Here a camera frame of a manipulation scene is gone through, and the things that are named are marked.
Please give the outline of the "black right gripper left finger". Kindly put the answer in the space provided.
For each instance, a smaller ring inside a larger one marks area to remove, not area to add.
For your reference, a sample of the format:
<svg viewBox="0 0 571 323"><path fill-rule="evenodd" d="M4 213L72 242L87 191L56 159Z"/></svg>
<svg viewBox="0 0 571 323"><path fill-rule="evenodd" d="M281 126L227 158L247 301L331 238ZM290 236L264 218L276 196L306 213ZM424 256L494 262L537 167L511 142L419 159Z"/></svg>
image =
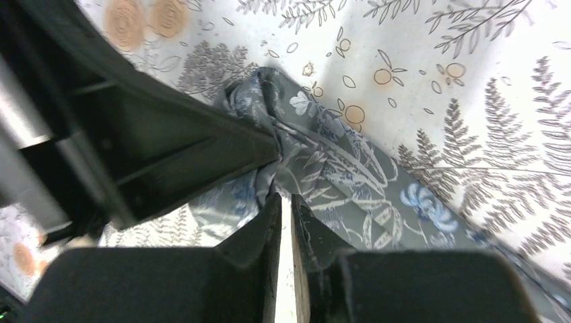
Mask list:
<svg viewBox="0 0 571 323"><path fill-rule="evenodd" d="M281 197L214 247L74 248L19 322L272 322Z"/></svg>

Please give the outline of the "grey leaf pattern tie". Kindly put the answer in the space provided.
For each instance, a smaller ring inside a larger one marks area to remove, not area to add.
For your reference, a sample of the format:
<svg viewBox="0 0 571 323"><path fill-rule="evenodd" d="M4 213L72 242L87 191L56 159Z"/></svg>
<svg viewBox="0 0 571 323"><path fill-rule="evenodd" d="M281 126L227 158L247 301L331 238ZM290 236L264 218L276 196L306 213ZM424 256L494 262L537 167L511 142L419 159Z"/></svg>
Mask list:
<svg viewBox="0 0 571 323"><path fill-rule="evenodd" d="M524 263L451 211L429 188L282 72L260 67L228 83L215 106L268 130L269 165L219 184L189 203L218 240L248 223L274 192L299 194L315 216L359 249L481 248L518 271L542 322L570 321L570 289Z"/></svg>

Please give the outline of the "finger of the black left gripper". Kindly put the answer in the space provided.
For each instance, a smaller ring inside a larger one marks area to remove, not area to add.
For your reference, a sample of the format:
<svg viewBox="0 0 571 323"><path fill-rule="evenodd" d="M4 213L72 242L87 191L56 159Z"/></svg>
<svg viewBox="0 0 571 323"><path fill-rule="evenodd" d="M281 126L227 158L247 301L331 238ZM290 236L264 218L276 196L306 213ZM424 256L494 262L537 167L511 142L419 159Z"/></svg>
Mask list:
<svg viewBox="0 0 571 323"><path fill-rule="evenodd" d="M1 205L47 244L149 221L278 156L269 131L136 70L73 1L1 2L1 76L34 131L1 123Z"/></svg>

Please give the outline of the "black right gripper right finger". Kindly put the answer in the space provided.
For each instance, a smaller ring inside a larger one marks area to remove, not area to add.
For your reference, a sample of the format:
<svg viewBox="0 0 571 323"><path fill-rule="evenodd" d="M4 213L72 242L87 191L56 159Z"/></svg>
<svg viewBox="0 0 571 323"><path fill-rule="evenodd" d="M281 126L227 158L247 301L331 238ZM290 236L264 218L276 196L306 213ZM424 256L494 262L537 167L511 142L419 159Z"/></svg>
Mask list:
<svg viewBox="0 0 571 323"><path fill-rule="evenodd" d="M538 322L497 254L357 250L292 196L299 322Z"/></svg>

